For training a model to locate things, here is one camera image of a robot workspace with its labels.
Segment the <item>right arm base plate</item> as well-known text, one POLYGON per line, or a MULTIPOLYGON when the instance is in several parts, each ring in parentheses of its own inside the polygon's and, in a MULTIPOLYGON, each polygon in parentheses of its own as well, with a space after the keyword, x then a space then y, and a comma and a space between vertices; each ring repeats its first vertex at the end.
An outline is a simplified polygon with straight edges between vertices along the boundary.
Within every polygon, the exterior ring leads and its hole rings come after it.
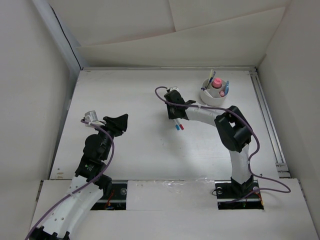
POLYGON ((247 192, 239 195, 233 190, 231 181, 216 181, 211 194, 216 197, 219 210, 263 210, 264 204, 259 193, 246 196, 254 187, 259 187, 256 180, 247 192))

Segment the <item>blue capped white marker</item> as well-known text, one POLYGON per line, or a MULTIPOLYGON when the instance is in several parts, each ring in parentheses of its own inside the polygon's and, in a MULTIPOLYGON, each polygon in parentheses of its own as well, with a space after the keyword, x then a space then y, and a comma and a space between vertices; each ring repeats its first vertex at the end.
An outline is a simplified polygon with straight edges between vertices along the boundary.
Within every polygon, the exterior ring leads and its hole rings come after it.
POLYGON ((177 122, 177 120, 176 120, 176 119, 173 119, 173 123, 174 123, 174 125, 175 125, 175 128, 179 131, 179 130, 180 130, 180 125, 179 125, 179 123, 177 122))

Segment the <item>pink capped glue bottle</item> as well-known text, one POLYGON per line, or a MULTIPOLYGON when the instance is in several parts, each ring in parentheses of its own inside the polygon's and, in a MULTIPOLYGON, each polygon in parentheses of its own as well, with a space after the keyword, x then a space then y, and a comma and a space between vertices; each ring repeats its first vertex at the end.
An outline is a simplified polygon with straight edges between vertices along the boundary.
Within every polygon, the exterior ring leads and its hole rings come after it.
POLYGON ((220 89, 223 85, 223 81, 220 78, 214 78, 211 82, 211 86, 214 89, 220 89))

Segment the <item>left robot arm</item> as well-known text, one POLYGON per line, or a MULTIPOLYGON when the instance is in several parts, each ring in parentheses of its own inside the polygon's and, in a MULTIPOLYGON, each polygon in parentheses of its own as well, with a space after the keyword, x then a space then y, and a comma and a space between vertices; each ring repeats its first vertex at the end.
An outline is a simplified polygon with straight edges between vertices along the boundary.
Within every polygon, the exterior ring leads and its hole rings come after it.
POLYGON ((94 128, 65 196, 55 203, 30 229, 27 240, 71 240, 95 203, 112 192, 112 179, 105 175, 115 153, 114 139, 128 128, 128 114, 105 116, 96 121, 88 113, 81 122, 94 128))

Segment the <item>yellow pen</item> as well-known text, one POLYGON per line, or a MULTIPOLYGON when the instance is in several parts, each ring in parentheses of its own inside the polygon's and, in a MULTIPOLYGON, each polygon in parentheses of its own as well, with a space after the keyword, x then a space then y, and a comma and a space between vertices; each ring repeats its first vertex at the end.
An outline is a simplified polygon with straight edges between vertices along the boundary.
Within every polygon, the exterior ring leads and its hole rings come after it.
POLYGON ((207 87, 210 86, 210 84, 211 84, 212 80, 214 79, 215 75, 216 75, 216 71, 213 71, 211 76, 210 76, 210 78, 209 78, 209 80, 208 80, 207 87))

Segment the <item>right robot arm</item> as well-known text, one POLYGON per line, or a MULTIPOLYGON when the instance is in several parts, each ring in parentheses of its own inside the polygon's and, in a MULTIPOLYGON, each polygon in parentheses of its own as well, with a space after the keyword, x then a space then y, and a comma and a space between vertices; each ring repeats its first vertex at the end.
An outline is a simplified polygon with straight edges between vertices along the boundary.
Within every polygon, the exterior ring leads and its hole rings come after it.
POLYGON ((198 121, 217 129, 230 155, 231 191, 237 197, 246 195, 254 181, 248 167, 252 128, 240 109, 234 105, 222 108, 200 105, 194 100, 185 101, 175 88, 168 89, 164 98, 170 120, 198 121))

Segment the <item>blue ballpoint pen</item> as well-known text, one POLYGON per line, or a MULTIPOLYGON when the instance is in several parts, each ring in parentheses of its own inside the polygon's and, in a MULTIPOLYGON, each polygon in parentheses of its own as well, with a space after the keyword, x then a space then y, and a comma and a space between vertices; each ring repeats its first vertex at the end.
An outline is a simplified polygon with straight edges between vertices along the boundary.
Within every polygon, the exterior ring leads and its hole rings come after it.
POLYGON ((211 81, 212 81, 212 79, 213 79, 213 73, 214 73, 214 71, 213 71, 213 69, 211 69, 209 78, 208 78, 208 80, 207 80, 207 85, 206 85, 206 87, 204 88, 205 90, 209 87, 209 85, 210 85, 210 83, 211 83, 211 81))

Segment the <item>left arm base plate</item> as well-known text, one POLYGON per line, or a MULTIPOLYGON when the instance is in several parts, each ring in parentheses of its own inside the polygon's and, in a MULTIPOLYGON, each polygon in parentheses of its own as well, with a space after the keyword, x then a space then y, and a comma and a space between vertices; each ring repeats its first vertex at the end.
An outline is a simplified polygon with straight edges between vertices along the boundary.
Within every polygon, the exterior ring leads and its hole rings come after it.
POLYGON ((128 182, 116 181, 108 196, 103 196, 91 208, 91 211, 123 211, 127 205, 128 182))

